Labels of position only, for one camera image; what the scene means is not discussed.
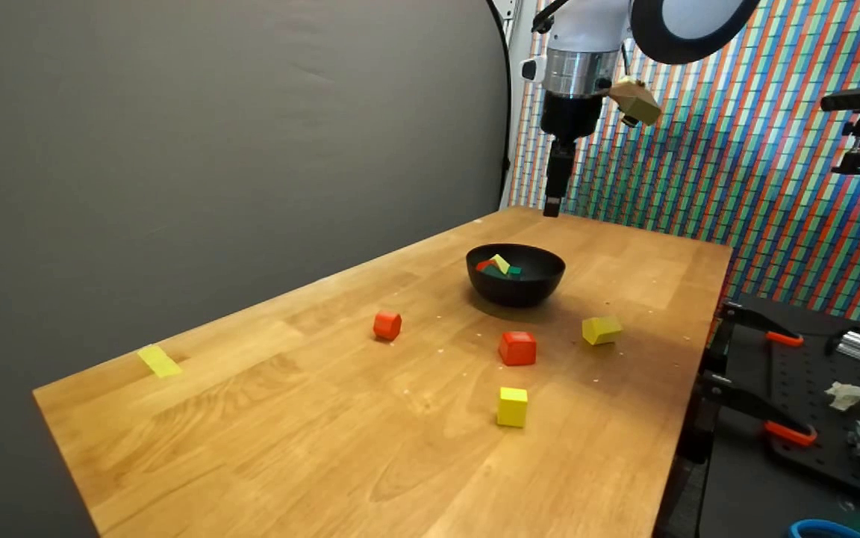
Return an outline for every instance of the gray backdrop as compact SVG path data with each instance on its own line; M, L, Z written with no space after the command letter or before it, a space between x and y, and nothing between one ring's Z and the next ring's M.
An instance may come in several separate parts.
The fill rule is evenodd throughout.
M0 0L0 536L90 531L30 389L494 210L487 0Z

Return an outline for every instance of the wooden table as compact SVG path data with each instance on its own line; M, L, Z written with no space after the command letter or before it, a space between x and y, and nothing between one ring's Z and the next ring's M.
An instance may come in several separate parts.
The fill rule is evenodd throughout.
M469 289L477 243L568 261L554 295ZM102 536L651 536L727 247L508 210L35 389ZM377 309L403 313L394 344ZM624 334L587 347L580 319ZM529 328L535 367L499 334ZM493 425L529 389L524 430Z

